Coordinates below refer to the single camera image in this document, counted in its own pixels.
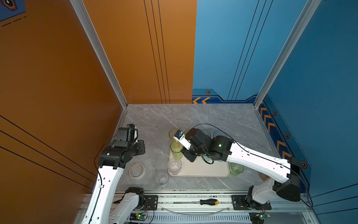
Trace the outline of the yellow ribbed glass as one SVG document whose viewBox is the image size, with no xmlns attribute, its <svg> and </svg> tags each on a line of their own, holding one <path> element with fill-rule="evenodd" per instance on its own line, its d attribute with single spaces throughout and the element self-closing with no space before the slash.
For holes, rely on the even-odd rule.
<svg viewBox="0 0 358 224">
<path fill-rule="evenodd" d="M 173 129 L 171 129 L 171 130 L 169 131 L 169 138 L 170 138 L 171 140 L 174 140 L 174 141 L 175 141 L 174 136 L 175 136 L 175 134 L 176 134 L 178 131 L 179 131 L 178 128 L 173 128 Z"/>
</svg>

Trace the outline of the clear glass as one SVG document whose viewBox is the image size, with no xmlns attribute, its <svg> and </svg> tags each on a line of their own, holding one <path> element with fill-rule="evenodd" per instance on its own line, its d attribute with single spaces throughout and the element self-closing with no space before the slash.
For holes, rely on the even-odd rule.
<svg viewBox="0 0 358 224">
<path fill-rule="evenodd" d="M 182 169 L 182 162 L 177 158 L 172 158 L 169 160 L 167 167 L 170 175 L 178 175 Z"/>
<path fill-rule="evenodd" d="M 167 186 L 169 182 L 169 174 L 167 171 L 159 171 L 155 175 L 155 183 L 160 188 Z"/>
</svg>

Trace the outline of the light blue glass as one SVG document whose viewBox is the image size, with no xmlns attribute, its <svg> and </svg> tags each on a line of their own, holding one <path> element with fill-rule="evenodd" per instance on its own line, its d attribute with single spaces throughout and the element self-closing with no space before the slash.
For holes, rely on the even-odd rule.
<svg viewBox="0 0 358 224">
<path fill-rule="evenodd" d="M 202 132 L 208 136 L 209 138 L 211 138 L 211 133 L 208 130 L 202 130 Z"/>
</svg>

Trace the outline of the blue tall glass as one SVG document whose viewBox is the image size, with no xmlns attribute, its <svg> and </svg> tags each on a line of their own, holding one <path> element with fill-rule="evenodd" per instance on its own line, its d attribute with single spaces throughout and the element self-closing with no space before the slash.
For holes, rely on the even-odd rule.
<svg viewBox="0 0 358 224">
<path fill-rule="evenodd" d="M 213 137 L 216 138 L 218 136 L 227 137 L 227 135 L 223 131 L 220 131 L 220 130 L 214 131 Z"/>
</svg>

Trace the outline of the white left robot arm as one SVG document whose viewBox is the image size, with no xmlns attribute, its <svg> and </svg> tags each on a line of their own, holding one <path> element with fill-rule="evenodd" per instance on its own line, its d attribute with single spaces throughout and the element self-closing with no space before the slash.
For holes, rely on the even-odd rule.
<svg viewBox="0 0 358 224">
<path fill-rule="evenodd" d="M 144 190 L 130 187 L 113 211 L 113 198 L 126 164 L 137 155 L 145 154 L 143 140 L 138 140 L 134 124 L 120 127 L 115 139 L 99 157 L 98 177 L 82 224 L 124 224 L 131 212 L 145 203 Z"/>
</svg>

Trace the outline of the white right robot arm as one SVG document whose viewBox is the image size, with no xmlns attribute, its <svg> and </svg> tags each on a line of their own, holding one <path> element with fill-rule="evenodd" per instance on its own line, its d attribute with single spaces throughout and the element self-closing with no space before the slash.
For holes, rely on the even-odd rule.
<svg viewBox="0 0 358 224">
<path fill-rule="evenodd" d="M 240 164 L 267 175 L 268 180 L 248 190 L 245 200 L 251 209 L 261 210 L 267 202 L 278 197 L 291 202 L 301 200 L 300 168 L 295 158 L 272 157 L 239 144 L 228 134 L 211 138 L 197 128 L 187 133 L 178 130 L 174 139 L 183 146 L 181 152 L 190 162 L 205 156 L 212 161 Z"/>
</svg>

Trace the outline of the cream rectangular tray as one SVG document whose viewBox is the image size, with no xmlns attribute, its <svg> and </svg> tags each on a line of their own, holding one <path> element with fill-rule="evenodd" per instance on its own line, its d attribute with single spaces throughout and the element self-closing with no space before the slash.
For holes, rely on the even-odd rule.
<svg viewBox="0 0 358 224">
<path fill-rule="evenodd" d="M 171 176 L 183 177 L 228 177 L 229 165 L 227 162 L 215 161 L 214 164 L 206 164 L 200 157 L 190 162 L 185 157 L 181 158 L 182 167 L 178 174 L 168 171 Z"/>
</svg>

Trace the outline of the tape roll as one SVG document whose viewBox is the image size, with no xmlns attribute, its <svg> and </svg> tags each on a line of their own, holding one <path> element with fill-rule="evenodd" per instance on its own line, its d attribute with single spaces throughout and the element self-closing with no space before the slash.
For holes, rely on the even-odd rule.
<svg viewBox="0 0 358 224">
<path fill-rule="evenodd" d="M 142 163 L 135 163 L 129 170 L 129 175 L 133 179 L 141 179 L 145 176 L 145 167 Z"/>
</svg>

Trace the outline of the green short glass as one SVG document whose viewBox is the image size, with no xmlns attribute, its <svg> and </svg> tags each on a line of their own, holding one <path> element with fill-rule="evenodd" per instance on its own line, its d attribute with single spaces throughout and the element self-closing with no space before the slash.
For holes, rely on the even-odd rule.
<svg viewBox="0 0 358 224">
<path fill-rule="evenodd" d="M 244 172 L 244 166 L 237 163 L 231 163 L 229 169 L 230 169 L 230 174 L 234 176 L 237 176 Z"/>
</svg>

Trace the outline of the black yellow screwdriver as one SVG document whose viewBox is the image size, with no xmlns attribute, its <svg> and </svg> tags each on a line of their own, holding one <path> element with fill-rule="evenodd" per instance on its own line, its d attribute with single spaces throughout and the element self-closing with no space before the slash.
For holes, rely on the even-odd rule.
<svg viewBox="0 0 358 224">
<path fill-rule="evenodd" d="M 210 198 L 210 199 L 199 200 L 199 201 L 174 202 L 174 204 L 200 204 L 200 205 L 215 206 L 219 204 L 219 201 L 217 199 Z"/>
</svg>

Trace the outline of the brown bottle black cap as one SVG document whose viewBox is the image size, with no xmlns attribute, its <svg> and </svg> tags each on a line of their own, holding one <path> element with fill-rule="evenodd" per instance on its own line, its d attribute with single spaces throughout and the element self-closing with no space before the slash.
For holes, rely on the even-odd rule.
<svg viewBox="0 0 358 224">
<path fill-rule="evenodd" d="M 263 181 L 267 181 L 268 179 L 270 179 L 270 177 L 268 175 L 265 175 L 263 173 L 259 173 L 259 177 L 263 180 Z"/>
</svg>

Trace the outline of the left green circuit board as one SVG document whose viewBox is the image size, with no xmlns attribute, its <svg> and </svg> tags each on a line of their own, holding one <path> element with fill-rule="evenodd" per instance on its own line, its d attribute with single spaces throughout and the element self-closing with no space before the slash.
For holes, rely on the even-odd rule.
<svg viewBox="0 0 358 224">
<path fill-rule="evenodd" d="M 146 213 L 144 214 L 139 214 L 139 213 L 132 213 L 130 216 L 129 216 L 129 223 L 143 223 L 147 220 L 148 218 L 148 215 Z"/>
</svg>

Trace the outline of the green circuit board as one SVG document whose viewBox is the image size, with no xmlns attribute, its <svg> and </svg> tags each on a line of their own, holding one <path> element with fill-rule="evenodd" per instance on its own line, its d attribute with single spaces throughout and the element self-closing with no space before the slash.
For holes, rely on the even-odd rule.
<svg viewBox="0 0 358 224">
<path fill-rule="evenodd" d="M 249 213 L 252 224 L 264 224 L 265 220 L 271 218 L 268 213 Z"/>
<path fill-rule="evenodd" d="M 132 213 L 130 216 L 129 216 L 129 223 L 143 223 L 147 220 L 148 218 L 148 215 L 146 213 L 144 214 L 139 214 L 139 213 Z"/>
</svg>

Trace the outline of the right green circuit board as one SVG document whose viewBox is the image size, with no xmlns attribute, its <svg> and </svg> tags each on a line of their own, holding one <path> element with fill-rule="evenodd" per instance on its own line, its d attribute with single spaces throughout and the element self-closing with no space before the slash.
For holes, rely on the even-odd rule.
<svg viewBox="0 0 358 224">
<path fill-rule="evenodd" d="M 265 220 L 271 218 L 268 213 L 249 213 L 252 224 L 264 224 Z"/>
</svg>

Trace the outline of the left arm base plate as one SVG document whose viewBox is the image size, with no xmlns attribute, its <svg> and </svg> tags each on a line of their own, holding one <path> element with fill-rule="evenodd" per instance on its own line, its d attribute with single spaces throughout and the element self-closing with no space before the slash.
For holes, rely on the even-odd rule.
<svg viewBox="0 0 358 224">
<path fill-rule="evenodd" d="M 158 195 L 144 195 L 139 196 L 139 204 L 134 209 L 135 211 L 144 211 L 148 208 L 150 210 L 157 210 L 158 206 Z"/>
</svg>

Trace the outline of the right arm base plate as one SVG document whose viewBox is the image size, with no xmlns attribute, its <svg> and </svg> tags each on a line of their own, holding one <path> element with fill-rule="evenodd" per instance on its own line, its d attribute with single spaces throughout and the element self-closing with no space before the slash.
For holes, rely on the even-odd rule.
<svg viewBox="0 0 358 224">
<path fill-rule="evenodd" d="M 249 200 L 248 196 L 244 195 L 232 195 L 232 205 L 234 210 L 272 210 L 270 202 L 266 202 L 265 204 L 260 204 L 254 200 Z"/>
</svg>

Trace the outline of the aluminium front rail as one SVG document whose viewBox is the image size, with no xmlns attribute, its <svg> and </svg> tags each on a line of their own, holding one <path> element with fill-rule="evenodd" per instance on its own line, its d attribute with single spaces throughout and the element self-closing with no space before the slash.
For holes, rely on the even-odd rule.
<svg viewBox="0 0 358 224">
<path fill-rule="evenodd" d="M 268 201 L 250 208 L 245 191 L 147 191 L 144 204 L 125 219 L 126 224 L 318 224 L 303 202 Z"/>
</svg>

